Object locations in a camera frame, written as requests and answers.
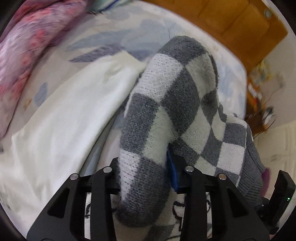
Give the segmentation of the grey white checkered cardigan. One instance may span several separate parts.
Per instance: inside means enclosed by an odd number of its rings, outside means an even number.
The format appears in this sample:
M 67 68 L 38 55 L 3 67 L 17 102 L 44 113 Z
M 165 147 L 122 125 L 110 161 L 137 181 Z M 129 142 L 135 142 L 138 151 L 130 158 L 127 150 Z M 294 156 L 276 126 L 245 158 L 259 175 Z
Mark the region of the grey white checkered cardigan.
M 213 56 L 177 36 L 155 56 L 132 90 L 119 145 L 118 240 L 177 240 L 184 196 L 170 184 L 167 148 L 202 173 L 226 174 L 252 206 L 262 203 L 262 165 L 249 125 L 219 102 Z

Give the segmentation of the white garment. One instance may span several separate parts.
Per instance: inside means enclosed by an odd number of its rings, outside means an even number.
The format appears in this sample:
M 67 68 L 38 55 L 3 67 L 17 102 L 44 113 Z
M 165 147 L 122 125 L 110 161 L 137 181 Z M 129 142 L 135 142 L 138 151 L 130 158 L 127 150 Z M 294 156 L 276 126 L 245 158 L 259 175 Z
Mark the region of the white garment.
M 22 235 L 80 171 L 145 68 L 125 51 L 96 60 L 62 83 L 11 137 L 1 154 L 1 203 Z

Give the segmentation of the wooden bed headboard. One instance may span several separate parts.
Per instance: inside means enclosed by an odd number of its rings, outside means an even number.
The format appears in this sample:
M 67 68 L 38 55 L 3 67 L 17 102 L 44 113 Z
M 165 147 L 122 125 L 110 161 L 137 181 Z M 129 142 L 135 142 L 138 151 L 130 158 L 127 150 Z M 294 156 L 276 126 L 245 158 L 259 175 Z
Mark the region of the wooden bed headboard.
M 206 31 L 226 46 L 247 72 L 288 34 L 282 21 L 263 1 L 151 0 Z

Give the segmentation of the purple floral quilt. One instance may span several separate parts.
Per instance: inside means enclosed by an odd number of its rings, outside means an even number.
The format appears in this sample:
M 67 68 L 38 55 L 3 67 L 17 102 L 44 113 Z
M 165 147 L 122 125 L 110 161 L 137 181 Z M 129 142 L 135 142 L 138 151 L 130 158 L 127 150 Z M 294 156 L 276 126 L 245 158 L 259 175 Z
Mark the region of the purple floral quilt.
M 87 5 L 88 1 L 25 1 L 11 18 L 1 37 L 1 137 L 37 60 Z

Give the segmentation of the striped pillow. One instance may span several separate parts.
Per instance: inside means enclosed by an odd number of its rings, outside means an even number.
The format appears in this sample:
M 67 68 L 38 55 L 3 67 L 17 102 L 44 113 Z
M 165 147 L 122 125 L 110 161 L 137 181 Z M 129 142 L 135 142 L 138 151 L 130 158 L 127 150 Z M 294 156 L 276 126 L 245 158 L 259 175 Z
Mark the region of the striped pillow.
M 93 0 L 90 1 L 88 11 L 93 13 L 100 13 L 102 11 L 107 11 L 116 6 L 120 6 L 129 3 L 129 0 Z

